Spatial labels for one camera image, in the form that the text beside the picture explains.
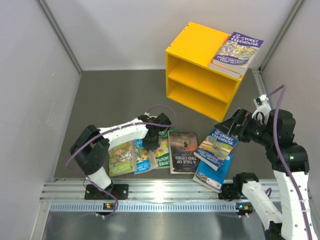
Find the orange 78-storey book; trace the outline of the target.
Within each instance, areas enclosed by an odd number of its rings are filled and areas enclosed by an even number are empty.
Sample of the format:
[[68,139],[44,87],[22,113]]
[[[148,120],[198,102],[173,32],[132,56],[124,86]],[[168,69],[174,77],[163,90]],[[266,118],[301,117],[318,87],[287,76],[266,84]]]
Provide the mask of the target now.
[[239,79],[244,75],[244,68],[238,67],[236,65],[227,64],[219,61],[218,62],[212,61],[208,64],[208,66],[211,69],[214,69],[222,74],[225,74],[235,79]]

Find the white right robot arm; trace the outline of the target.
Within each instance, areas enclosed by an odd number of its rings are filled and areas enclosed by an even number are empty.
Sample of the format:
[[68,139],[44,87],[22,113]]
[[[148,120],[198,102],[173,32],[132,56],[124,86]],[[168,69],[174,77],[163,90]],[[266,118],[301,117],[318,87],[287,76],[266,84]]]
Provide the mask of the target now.
[[214,127],[238,141],[251,141],[265,148],[279,189],[279,211],[254,173],[242,172],[233,178],[233,192],[250,201],[264,227],[267,240],[318,239],[308,193],[309,159],[304,147],[294,141],[296,120],[287,110],[271,109],[267,95],[255,100],[256,111],[243,108]]

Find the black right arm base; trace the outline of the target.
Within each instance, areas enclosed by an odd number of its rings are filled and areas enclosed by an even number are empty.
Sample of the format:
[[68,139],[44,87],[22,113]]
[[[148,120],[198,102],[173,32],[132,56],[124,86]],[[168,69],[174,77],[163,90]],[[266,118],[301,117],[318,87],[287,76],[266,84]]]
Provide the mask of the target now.
[[241,193],[237,186],[232,183],[225,183],[222,186],[222,190],[218,193],[218,199],[231,202],[233,200],[246,199],[246,197]]

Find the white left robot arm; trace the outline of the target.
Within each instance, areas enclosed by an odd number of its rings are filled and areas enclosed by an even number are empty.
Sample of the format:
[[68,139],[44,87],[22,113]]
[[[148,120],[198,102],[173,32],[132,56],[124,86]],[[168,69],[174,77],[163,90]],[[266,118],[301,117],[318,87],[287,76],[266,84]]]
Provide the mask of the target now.
[[112,180],[106,173],[104,162],[109,150],[134,140],[142,140],[142,146],[154,150],[159,146],[159,132],[168,130],[173,124],[164,113],[158,116],[143,114],[133,120],[112,127],[87,126],[70,149],[69,166],[72,160],[85,177],[96,186],[95,192],[103,199],[113,194]]

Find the light green 65-storey book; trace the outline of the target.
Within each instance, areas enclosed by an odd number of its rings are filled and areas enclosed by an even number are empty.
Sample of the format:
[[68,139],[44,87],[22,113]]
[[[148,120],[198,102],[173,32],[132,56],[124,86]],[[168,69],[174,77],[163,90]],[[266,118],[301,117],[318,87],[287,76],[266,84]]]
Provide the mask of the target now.
[[112,148],[108,154],[110,177],[125,175],[136,171],[132,141]]

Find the purple 52-storey book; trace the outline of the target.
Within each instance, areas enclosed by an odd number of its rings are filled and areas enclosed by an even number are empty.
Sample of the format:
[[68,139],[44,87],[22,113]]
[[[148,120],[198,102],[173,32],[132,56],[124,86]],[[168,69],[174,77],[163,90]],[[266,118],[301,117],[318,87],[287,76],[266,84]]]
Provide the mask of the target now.
[[212,60],[233,66],[245,66],[253,60],[263,43],[261,39],[233,32]]

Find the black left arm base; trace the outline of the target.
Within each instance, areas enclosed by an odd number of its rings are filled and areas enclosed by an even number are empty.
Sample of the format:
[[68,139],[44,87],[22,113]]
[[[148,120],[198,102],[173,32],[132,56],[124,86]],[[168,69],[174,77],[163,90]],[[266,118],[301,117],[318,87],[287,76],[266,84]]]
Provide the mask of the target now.
[[[105,189],[108,193],[112,194],[118,200],[127,200],[129,194],[128,184],[112,184]],[[111,196],[105,194],[96,188],[93,184],[88,184],[85,187],[85,200],[113,200]]]

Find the blue 26-storey book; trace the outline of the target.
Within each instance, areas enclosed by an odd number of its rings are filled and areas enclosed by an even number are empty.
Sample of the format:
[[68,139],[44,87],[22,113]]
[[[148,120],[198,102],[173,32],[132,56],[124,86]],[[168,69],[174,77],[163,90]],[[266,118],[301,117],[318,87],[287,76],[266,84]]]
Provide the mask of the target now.
[[133,141],[134,159],[136,170],[134,174],[142,174],[149,172],[158,167],[155,153],[152,150],[143,148],[143,140],[136,139]]

